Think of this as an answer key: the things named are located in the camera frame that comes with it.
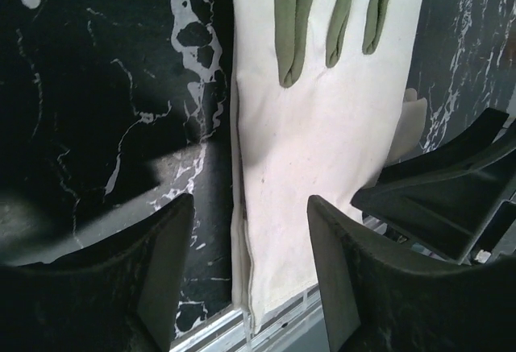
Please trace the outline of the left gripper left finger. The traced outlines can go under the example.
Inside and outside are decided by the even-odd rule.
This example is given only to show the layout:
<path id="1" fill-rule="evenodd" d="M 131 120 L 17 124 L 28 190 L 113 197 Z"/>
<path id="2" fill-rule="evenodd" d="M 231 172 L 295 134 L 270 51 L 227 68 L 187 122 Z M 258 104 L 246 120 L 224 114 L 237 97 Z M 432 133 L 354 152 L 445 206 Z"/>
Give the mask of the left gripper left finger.
<path id="1" fill-rule="evenodd" d="M 2 266 L 2 350 L 169 350 L 193 220 L 184 193 L 51 263 Z"/>

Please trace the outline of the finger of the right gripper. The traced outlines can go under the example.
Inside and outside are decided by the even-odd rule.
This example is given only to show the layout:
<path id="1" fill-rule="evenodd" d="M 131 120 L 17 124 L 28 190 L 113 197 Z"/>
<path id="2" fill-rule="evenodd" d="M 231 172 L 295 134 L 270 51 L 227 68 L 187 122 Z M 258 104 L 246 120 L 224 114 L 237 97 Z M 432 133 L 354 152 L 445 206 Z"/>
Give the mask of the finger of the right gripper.
<path id="1" fill-rule="evenodd" d="M 488 108 L 433 151 L 391 165 L 352 205 L 454 263 L 515 251 L 515 122 Z"/>

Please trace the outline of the white glove grey palm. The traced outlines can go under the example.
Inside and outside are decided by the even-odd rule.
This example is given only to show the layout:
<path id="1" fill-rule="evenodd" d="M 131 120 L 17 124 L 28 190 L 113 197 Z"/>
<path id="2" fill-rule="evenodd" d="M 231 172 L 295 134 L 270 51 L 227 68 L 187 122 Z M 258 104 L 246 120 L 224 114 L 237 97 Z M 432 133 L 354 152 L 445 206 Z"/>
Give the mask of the white glove grey palm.
<path id="1" fill-rule="evenodd" d="M 233 0 L 232 299 L 258 333 L 317 283 L 307 201 L 361 188 L 424 130 L 407 87 L 422 0 Z"/>

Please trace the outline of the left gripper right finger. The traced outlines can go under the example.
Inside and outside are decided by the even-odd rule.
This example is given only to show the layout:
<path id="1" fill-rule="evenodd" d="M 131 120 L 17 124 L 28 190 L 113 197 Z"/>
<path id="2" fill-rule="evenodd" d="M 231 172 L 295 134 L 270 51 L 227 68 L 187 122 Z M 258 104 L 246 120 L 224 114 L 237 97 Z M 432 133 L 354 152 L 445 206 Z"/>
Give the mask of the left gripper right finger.
<path id="1" fill-rule="evenodd" d="M 514 350 L 514 257 L 480 266 L 439 261 L 315 195 L 307 216 L 331 350 Z"/>

